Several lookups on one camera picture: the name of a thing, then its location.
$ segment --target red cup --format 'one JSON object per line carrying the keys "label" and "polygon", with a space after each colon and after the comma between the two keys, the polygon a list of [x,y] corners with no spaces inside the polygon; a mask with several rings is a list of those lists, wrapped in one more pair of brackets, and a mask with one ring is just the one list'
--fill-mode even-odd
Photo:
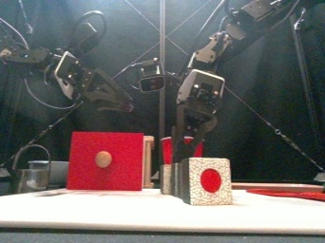
{"label": "red cup", "polygon": [[[184,137],[184,142],[190,143],[192,141],[192,137]],[[203,142],[198,144],[194,157],[202,158],[203,154]],[[162,139],[162,159],[163,164],[171,164],[172,162],[172,141],[171,137],[166,137]]]}

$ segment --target metal rod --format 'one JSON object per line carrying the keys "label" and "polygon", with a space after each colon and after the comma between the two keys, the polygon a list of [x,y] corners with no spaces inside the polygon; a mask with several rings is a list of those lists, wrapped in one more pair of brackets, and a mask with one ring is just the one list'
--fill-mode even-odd
{"label": "metal rod", "polygon": [[[160,62],[164,66],[164,53],[166,53],[166,2],[160,0]],[[160,90],[160,101],[159,101],[159,162],[162,162],[162,145],[160,139],[164,137],[164,100],[166,100],[166,91],[164,88]]]}

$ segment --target red wooden box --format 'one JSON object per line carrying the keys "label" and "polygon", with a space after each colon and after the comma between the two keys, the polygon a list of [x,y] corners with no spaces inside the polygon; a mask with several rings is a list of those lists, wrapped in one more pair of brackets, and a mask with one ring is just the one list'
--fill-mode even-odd
{"label": "red wooden box", "polygon": [[[108,152],[112,163],[101,168],[99,152]],[[69,150],[67,189],[142,190],[143,134],[73,132]]]}

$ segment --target red object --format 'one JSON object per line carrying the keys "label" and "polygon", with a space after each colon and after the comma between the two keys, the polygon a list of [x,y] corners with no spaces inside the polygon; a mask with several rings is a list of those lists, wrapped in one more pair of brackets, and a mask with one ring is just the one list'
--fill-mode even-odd
{"label": "red object", "polygon": [[[192,137],[184,137],[186,143],[192,141]],[[194,157],[202,158],[203,155],[203,142],[198,144]],[[172,162],[172,141],[171,137],[166,137],[162,139],[162,159],[163,164],[171,164]]]}
{"label": "red object", "polygon": [[266,196],[282,196],[282,197],[297,197],[310,200],[325,201],[325,193],[318,192],[286,192],[286,191],[277,191],[277,190],[266,190],[266,189],[250,189],[247,193],[259,194]]}
{"label": "red object", "polygon": [[208,193],[215,193],[220,187],[220,175],[214,169],[207,169],[200,175],[200,185]]}
{"label": "red object", "polygon": [[[112,156],[108,167],[95,163],[96,154]],[[69,150],[67,189],[142,190],[143,134],[73,132]]]}

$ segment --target white table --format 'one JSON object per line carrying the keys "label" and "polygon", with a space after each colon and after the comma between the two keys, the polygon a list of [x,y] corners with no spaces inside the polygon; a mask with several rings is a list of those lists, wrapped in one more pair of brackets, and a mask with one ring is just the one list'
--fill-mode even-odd
{"label": "white table", "polygon": [[123,232],[325,235],[325,202],[234,190],[234,204],[190,206],[158,189],[65,189],[1,196],[0,227]]}

